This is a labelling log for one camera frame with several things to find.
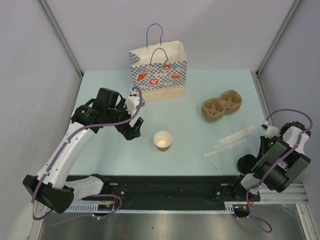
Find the single brown paper cup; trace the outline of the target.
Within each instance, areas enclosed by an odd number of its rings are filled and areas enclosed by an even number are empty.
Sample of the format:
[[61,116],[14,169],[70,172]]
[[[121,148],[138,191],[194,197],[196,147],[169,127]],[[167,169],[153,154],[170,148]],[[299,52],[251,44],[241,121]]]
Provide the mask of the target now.
[[172,141],[172,135],[167,131],[159,131],[153,137],[155,146],[161,152],[167,151],[170,148]]

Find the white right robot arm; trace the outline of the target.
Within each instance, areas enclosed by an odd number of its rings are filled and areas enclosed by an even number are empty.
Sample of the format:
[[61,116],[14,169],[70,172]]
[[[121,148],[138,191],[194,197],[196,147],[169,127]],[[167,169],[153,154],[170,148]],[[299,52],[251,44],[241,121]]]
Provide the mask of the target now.
[[261,127],[265,134],[260,136],[258,155],[247,154],[237,161],[241,181],[230,188],[237,201],[261,189],[283,192],[311,162],[304,153],[311,131],[302,123],[287,122],[279,129],[264,121]]

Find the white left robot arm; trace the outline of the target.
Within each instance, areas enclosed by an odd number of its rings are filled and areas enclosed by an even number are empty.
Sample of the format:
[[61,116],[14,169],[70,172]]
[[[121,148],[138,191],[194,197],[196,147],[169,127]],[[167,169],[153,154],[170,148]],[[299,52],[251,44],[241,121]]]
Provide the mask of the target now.
[[100,174],[68,181],[71,168],[85,145],[105,127],[115,127],[127,140],[140,137],[144,122],[137,114],[145,101],[141,90],[134,86],[124,98],[108,88],[100,88],[96,98],[79,106],[73,113],[68,130],[57,149],[36,175],[27,175],[22,184],[50,212],[64,213],[75,200],[111,197],[110,180]]

